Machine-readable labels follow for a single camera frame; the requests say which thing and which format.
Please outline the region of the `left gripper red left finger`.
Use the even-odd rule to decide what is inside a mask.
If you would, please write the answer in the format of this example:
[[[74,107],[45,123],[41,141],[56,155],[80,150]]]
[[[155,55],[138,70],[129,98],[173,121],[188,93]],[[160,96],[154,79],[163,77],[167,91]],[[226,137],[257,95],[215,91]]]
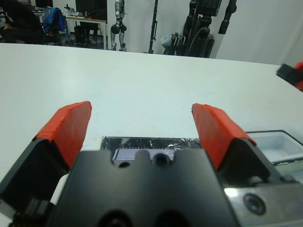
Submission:
[[[0,183],[0,211],[9,218],[41,216],[85,140],[89,101],[60,108],[32,139]]]

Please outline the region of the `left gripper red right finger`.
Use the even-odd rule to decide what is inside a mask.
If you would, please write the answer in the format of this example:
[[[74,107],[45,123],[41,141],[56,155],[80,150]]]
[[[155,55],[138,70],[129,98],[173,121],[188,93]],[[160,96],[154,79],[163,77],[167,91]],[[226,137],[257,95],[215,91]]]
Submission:
[[[282,184],[282,176],[254,141],[222,109],[195,103],[192,115],[202,148],[225,185]]]

